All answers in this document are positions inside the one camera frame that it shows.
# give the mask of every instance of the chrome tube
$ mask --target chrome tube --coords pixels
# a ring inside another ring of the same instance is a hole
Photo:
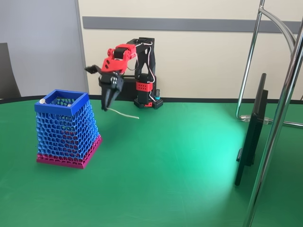
[[[260,1],[259,8],[263,8],[264,1],[265,0]],[[254,33],[252,35],[252,40],[251,40],[251,44],[250,44],[250,51],[248,54],[246,67],[245,67],[245,71],[244,71],[244,77],[243,77],[243,81],[242,81],[242,85],[241,85],[241,90],[240,90],[240,94],[239,94],[237,109],[236,109],[236,118],[238,118],[239,120],[241,119],[239,116],[239,112],[240,112],[240,107],[241,107],[241,103],[242,103],[242,99],[243,99],[243,94],[244,94],[244,89],[245,89],[245,85],[246,85],[246,81],[247,81],[248,72],[250,70],[252,55],[253,55],[254,49],[255,49],[255,44],[256,44],[256,40],[257,40],[257,36],[258,36],[258,30],[259,30],[259,26],[260,26],[260,22],[261,22],[261,17],[262,17],[262,13],[258,12]]]
[[[270,124],[272,124],[273,122],[273,119],[269,119],[268,122]],[[294,126],[294,127],[303,127],[303,124],[302,123],[297,123],[297,122],[283,122],[283,125],[288,125],[288,126]]]
[[[272,13],[266,11],[263,8],[260,8],[259,12],[261,12],[263,15],[268,17],[280,29],[280,31],[282,32],[282,34],[284,35],[284,37],[287,41],[287,44],[288,44],[288,47],[290,50],[290,54],[292,54],[292,52],[294,51],[294,44],[295,44],[294,34],[289,30],[289,28],[279,18],[277,18]]]
[[[273,156],[273,152],[276,148],[280,131],[283,126],[283,121],[285,119],[286,112],[291,100],[291,96],[293,94],[294,87],[299,75],[302,60],[303,60],[303,20],[294,46],[294,51],[291,57],[285,83],[283,85],[281,96],[278,102],[275,117],[272,122],[270,133],[266,142],[266,146],[264,149],[260,168],[258,170],[255,185],[251,194],[250,203],[248,206],[247,215],[243,223],[243,227],[251,227],[255,215],[256,207],[259,202],[259,195],[262,191],[263,182],[266,178],[270,161]]]

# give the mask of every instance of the wall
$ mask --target wall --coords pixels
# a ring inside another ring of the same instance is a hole
[[[0,43],[8,43],[22,96],[88,91],[75,0],[0,0]]]
[[[80,15],[256,19],[259,0],[79,0]],[[281,20],[301,21],[303,1],[266,0],[265,9]],[[154,37],[158,88],[164,97],[237,98],[252,33],[82,29],[87,65],[102,65],[107,49],[132,38]],[[269,98],[279,98],[290,53],[282,34],[259,33],[244,93],[254,98],[263,72]],[[88,75],[89,92],[99,94],[97,75]],[[293,99],[303,94],[303,73]]]

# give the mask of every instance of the blue component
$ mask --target blue component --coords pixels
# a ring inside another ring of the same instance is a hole
[[[73,113],[73,109],[77,109],[86,97],[88,99],[87,93],[71,92],[71,95],[67,93],[69,92],[55,90],[46,96],[46,103],[50,104],[35,104],[38,154],[58,156],[59,159],[60,157],[83,159],[99,132],[89,100],[72,115],[56,114],[62,107],[69,108]]]
[[[72,116],[85,105],[89,95],[86,92],[54,90],[44,99],[45,104],[35,103],[36,112]]]

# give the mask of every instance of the wire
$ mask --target wire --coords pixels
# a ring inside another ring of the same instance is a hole
[[[150,98],[151,98],[154,102],[156,102],[156,100],[151,96],[151,94],[152,94],[152,91],[150,91]]]
[[[140,44],[136,45],[136,47],[137,47],[137,46],[140,46],[140,45],[142,45],[142,44],[143,44],[143,45],[151,46],[151,45],[152,45],[152,41],[151,41],[150,44],[140,43]],[[152,72],[152,70],[151,70],[151,68],[150,68],[150,55],[151,55],[151,52],[152,52],[152,47],[149,47],[148,57],[147,57],[147,67],[148,67],[149,71],[151,72],[153,81],[152,81],[152,82],[151,82],[151,81],[147,81],[147,83],[154,83],[154,82],[156,81],[156,77],[155,77],[155,75],[153,74],[153,72]],[[139,67],[138,55],[137,55],[137,53],[135,53],[135,54],[136,54],[136,58],[137,58],[137,65],[138,65],[138,67]],[[128,68],[129,70],[131,70],[131,71],[134,71],[134,70],[138,69],[138,67],[135,68],[135,69],[133,69],[133,70],[130,69],[129,67],[127,67],[127,68]]]
[[[152,48],[150,47],[150,51],[148,52],[148,57],[147,57],[147,65],[148,65],[148,69],[151,72],[152,78],[153,78],[153,82],[147,81],[147,83],[154,83],[156,81],[155,75],[153,74],[151,68],[150,68],[150,54],[151,54]]]
[[[138,67],[139,67],[138,55],[137,55],[137,53],[134,53],[134,54],[136,55],[137,67],[134,68],[134,69],[130,69],[130,68],[127,66],[127,68],[128,68],[130,71],[135,71],[135,70],[138,69]]]
[[[124,113],[120,113],[119,111],[114,110],[114,109],[111,109],[111,108],[107,108],[107,109],[108,109],[108,110],[111,110],[111,111],[114,111],[114,112],[116,112],[116,113],[118,113],[118,114],[120,114],[120,115],[122,115],[122,116],[124,116],[124,117],[130,117],[130,118],[139,119],[139,117],[127,115],[127,114],[124,114]]]

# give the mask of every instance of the beige wall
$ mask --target beige wall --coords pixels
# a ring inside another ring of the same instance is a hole
[[[259,0],[154,0],[150,6],[135,0],[79,0],[79,4],[81,16],[255,19]],[[266,0],[265,8],[282,20],[301,21],[303,16],[302,0],[289,0],[287,4]],[[226,32],[82,29],[82,33],[87,65],[102,65],[108,48],[140,36],[154,37],[161,96],[200,98],[238,97],[252,37],[252,33]],[[244,97],[255,97],[265,72],[269,98],[279,98],[289,60],[282,34],[260,33]],[[100,93],[97,77],[88,75],[91,94]],[[301,72],[293,99],[303,94],[302,77]]]

